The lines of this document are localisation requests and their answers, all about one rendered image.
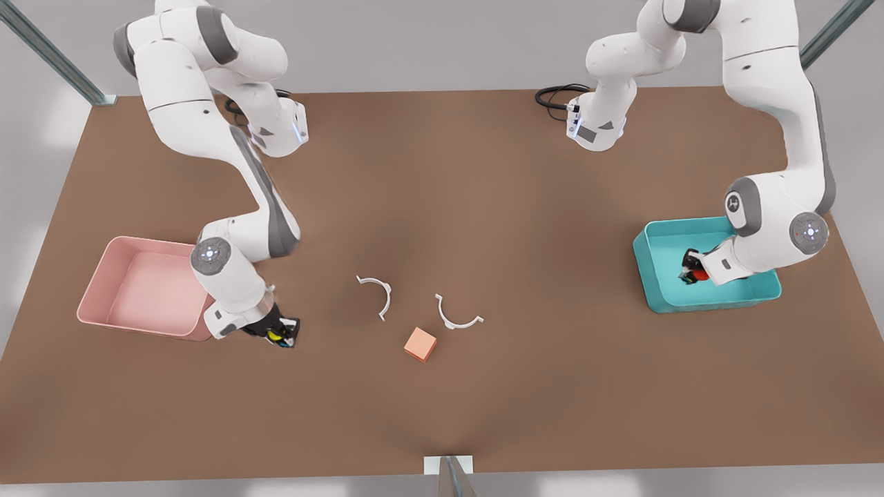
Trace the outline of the blue storage box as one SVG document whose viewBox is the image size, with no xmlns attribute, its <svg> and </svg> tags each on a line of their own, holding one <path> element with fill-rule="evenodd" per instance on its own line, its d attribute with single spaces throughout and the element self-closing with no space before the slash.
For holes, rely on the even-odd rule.
<svg viewBox="0 0 884 497">
<path fill-rule="evenodd" d="M 732 235 L 733 229 L 724 216 L 647 224 L 635 238 L 633 251 L 649 308 L 656 313 L 736 309 L 779 298 L 782 285 L 774 270 L 722 286 L 711 281 L 687 285 L 679 279 L 688 248 L 710 251 Z"/>
</svg>

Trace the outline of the pink storage box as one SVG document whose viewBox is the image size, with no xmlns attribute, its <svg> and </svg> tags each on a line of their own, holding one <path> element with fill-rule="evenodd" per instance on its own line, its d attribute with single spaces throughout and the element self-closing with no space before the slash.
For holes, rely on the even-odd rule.
<svg viewBox="0 0 884 497">
<path fill-rule="evenodd" d="M 86 324 L 191 342 L 211 337 L 203 312 L 213 299 L 196 280 L 192 244 L 119 236 L 105 248 L 79 303 Z"/>
</svg>

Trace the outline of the orange cube block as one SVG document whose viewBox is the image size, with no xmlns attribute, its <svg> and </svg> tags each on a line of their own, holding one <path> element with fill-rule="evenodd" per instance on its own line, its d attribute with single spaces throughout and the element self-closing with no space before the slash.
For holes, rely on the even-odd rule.
<svg viewBox="0 0 884 497">
<path fill-rule="evenodd" d="M 404 344 L 403 350 L 412 358 L 426 364 L 433 350 L 438 344 L 438 339 L 420 327 L 414 327 L 411 336 Z"/>
</svg>

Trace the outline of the silver frame post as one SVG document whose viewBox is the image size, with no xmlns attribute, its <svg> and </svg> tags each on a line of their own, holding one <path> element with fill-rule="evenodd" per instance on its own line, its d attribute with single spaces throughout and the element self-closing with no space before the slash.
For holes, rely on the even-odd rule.
<svg viewBox="0 0 884 497">
<path fill-rule="evenodd" d="M 875 0 L 846 0 L 830 20 L 800 50 L 802 69 L 807 70 L 856 20 L 868 10 Z"/>
<path fill-rule="evenodd" d="M 438 477 L 436 497 L 477 497 L 468 479 L 474 474 L 473 456 L 424 456 L 424 475 Z"/>
<path fill-rule="evenodd" d="M 92 106 L 111 106 L 117 103 L 117 95 L 108 95 L 101 91 L 10 0 L 0 0 L 0 20 Z"/>
</svg>

